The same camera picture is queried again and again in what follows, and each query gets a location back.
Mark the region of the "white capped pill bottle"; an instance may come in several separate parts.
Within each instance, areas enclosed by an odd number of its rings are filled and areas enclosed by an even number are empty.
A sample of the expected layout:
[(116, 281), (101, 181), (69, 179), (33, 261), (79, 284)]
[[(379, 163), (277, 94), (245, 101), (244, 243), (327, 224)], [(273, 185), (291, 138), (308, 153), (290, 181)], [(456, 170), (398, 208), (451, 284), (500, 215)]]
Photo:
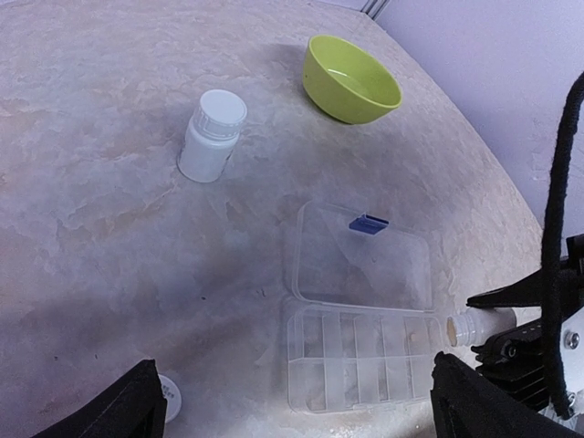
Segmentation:
[(247, 106), (233, 92), (205, 91), (186, 128), (177, 159), (179, 171), (197, 183), (219, 179), (239, 140), (246, 116)]

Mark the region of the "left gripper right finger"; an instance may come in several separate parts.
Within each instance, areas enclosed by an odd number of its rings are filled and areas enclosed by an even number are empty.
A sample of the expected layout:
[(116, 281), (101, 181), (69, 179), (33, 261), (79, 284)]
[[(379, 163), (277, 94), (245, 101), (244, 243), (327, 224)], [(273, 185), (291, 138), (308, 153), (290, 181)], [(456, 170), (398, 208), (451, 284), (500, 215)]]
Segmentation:
[(439, 437), (577, 437), (513, 400), (453, 354), (434, 357), (431, 390)]

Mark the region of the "clear plastic pill organizer box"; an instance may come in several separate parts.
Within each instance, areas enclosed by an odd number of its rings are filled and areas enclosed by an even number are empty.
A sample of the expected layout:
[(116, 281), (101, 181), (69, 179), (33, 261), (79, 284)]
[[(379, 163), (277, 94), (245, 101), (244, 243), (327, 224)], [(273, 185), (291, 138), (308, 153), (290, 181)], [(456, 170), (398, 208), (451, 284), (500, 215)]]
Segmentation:
[[(297, 214), (290, 286), (293, 410), (329, 414), (428, 399), (443, 343), (420, 235), (360, 211), (306, 203)], [(409, 341), (412, 332), (419, 342)]]

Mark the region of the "small white pill bottle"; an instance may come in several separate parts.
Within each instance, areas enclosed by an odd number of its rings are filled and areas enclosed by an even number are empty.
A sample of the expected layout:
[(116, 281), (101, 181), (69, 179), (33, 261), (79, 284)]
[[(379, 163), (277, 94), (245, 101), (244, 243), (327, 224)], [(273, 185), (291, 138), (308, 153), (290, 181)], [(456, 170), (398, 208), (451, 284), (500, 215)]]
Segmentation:
[(468, 308), (446, 320), (446, 335), (452, 347), (482, 346), (495, 334), (515, 327), (512, 308)]

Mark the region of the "white bottle cap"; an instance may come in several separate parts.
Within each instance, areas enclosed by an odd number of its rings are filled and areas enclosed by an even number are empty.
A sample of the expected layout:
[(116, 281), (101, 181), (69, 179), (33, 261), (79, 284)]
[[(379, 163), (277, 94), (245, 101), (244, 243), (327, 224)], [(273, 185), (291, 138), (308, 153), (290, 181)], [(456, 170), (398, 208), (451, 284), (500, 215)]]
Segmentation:
[(165, 422), (169, 423), (175, 420), (181, 411), (183, 405), (183, 397), (181, 391), (177, 384), (169, 377), (159, 374), (158, 375), (162, 394), (167, 402)]

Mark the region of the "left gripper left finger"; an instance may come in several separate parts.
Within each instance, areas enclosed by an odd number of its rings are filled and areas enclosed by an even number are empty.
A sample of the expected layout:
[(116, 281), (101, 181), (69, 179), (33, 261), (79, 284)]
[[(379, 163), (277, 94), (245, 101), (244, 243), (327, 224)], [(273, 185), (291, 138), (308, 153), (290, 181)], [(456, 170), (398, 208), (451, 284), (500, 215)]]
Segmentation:
[(162, 437), (165, 398), (154, 360), (141, 360), (88, 404), (38, 437)]

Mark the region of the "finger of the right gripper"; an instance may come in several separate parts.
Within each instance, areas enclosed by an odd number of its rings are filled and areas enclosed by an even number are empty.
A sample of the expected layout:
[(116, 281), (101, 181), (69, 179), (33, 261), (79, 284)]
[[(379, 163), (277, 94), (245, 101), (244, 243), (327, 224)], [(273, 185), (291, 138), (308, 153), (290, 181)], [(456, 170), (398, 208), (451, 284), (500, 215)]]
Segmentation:
[(470, 308), (532, 308), (541, 305), (543, 280), (540, 270), (506, 287), (469, 297)]

